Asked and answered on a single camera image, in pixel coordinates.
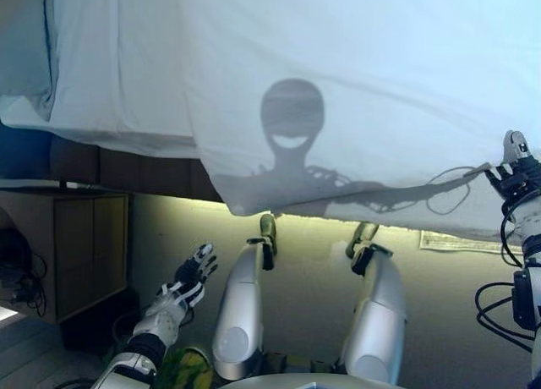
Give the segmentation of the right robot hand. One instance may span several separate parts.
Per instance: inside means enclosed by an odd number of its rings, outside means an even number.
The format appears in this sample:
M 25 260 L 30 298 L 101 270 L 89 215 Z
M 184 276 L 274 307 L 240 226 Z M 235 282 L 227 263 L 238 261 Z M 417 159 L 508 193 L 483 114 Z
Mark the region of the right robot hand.
M 540 190 L 540 161 L 533 155 L 525 136 L 509 130 L 503 140 L 503 162 L 484 171 L 491 186 L 504 201 L 516 202 Z

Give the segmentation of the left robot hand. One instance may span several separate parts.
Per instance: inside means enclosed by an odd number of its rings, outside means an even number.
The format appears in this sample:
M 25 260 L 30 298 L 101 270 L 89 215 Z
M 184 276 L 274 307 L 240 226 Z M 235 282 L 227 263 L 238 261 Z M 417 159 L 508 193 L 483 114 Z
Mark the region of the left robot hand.
M 204 293 L 204 285 L 218 268 L 217 257 L 212 244 L 202 244 L 176 270 L 173 285 L 186 302 L 195 300 Z

